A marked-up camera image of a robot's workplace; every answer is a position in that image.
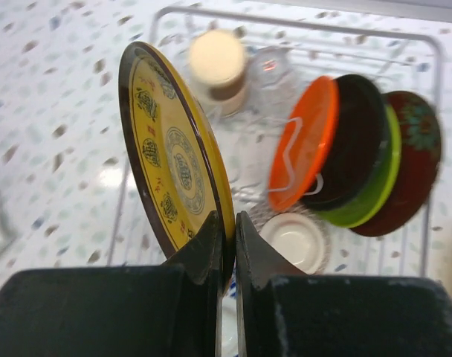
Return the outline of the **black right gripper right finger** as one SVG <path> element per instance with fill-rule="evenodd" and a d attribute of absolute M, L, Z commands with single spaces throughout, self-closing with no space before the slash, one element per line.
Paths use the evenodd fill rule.
<path fill-rule="evenodd" d="M 241 356 L 452 356 L 452 300 L 430 279 L 307 275 L 236 217 Z"/>

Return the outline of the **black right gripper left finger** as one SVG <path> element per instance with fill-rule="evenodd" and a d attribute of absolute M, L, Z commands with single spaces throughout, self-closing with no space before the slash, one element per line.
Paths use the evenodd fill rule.
<path fill-rule="evenodd" d="M 0 290 L 0 356 L 219 356 L 221 296 L 211 212 L 159 266 L 15 273 Z"/>

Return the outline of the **blue white patterned bowl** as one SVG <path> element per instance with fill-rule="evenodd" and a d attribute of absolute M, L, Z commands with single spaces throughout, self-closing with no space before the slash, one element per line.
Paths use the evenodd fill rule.
<path fill-rule="evenodd" d="M 222 357 L 238 355 L 236 281 L 232 277 L 227 293 L 222 298 Z"/>

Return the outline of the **brown patterned bowl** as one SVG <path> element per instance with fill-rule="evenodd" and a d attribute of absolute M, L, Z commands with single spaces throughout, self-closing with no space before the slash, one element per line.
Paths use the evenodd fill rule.
<path fill-rule="evenodd" d="M 249 216 L 259 235 L 292 265 L 306 274 L 324 273 L 332 241 L 326 224 L 310 210 L 294 205 L 275 212 L 267 205 L 256 205 Z"/>

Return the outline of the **yellow patterned plate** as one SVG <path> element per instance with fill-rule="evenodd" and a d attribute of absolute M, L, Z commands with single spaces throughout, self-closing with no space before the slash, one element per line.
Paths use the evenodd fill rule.
<path fill-rule="evenodd" d="M 228 286 L 234 266 L 232 195 L 201 105 L 172 63 L 145 42 L 123 52 L 118 97 L 129 163 L 162 251 L 171 257 L 217 212 Z"/>

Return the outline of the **lime green plate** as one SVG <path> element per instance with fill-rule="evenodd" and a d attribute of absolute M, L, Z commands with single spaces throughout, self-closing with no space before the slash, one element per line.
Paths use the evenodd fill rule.
<path fill-rule="evenodd" d="M 387 123 L 390 130 L 390 146 L 377 173 L 351 202 L 329 211 L 315 211 L 326 221 L 342 228 L 355 228 L 368 222 L 384 206 L 393 190 L 401 162 L 401 130 L 395 110 L 386 105 Z"/>

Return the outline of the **clear wire dish rack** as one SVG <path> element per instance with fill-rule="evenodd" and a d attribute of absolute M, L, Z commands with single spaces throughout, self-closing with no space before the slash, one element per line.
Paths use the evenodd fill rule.
<path fill-rule="evenodd" d="M 278 144 L 292 100 L 320 75 L 336 78 L 359 74 L 380 90 L 410 90 L 439 105 L 444 52 L 431 36 L 394 30 L 320 25 L 305 20 L 279 19 L 242 12 L 169 6 L 159 10 L 146 40 L 158 49 L 193 88 L 187 69 L 187 48 L 210 29 L 232 30 L 246 47 L 250 60 L 262 48 L 281 50 L 296 76 L 295 85 L 280 84 L 290 98 L 279 109 L 260 110 L 261 89 L 249 85 L 245 104 L 235 114 L 219 117 L 220 109 L 200 103 L 211 120 L 225 164 L 236 211 L 265 204 L 273 145 Z M 109 265 L 156 265 L 165 256 L 156 240 L 134 182 L 132 164 L 125 165 L 119 207 L 114 223 Z M 414 213 L 403 228 L 378 238 L 364 238 L 332 228 L 328 238 L 328 274 L 403 275 L 425 277 L 430 250 L 430 204 Z"/>

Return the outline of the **orange plate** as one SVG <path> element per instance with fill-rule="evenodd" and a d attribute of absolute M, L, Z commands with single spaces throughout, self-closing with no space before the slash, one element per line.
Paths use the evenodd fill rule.
<path fill-rule="evenodd" d="M 338 128 L 338 85 L 321 76 L 302 93 L 277 144 L 267 198 L 275 211 L 287 210 L 304 194 L 323 187 L 320 177 Z"/>

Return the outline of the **black plate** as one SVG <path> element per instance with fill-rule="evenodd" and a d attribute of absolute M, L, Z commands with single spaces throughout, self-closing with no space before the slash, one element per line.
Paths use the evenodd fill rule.
<path fill-rule="evenodd" d="M 320 192 L 300 201 L 312 210 L 334 210 L 356 199 L 383 162 L 390 142 L 386 104 L 378 87 L 359 74 L 335 79 L 338 127 L 321 169 Z"/>

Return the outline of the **red floral plate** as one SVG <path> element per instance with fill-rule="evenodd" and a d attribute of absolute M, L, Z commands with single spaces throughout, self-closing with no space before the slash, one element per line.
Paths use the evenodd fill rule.
<path fill-rule="evenodd" d="M 365 237 L 390 234 L 415 216 L 430 195 L 442 159 L 442 133 L 434 108 L 410 91 L 391 91 L 385 97 L 401 130 L 401 162 L 383 207 L 352 229 Z"/>

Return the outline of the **clear glass cup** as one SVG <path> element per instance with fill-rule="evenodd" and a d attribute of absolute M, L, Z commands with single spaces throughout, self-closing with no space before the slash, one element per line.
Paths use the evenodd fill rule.
<path fill-rule="evenodd" d="M 262 115 L 287 118 L 297 98 L 297 74 L 284 48 L 259 49 L 249 66 L 253 106 Z"/>

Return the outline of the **beige steel cup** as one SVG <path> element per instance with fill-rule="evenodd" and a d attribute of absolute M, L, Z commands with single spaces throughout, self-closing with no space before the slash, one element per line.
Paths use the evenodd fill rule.
<path fill-rule="evenodd" d="M 232 31 L 213 29 L 190 44 L 187 67 L 190 88 L 209 109 L 227 117 L 239 111 L 247 97 L 245 46 Z"/>

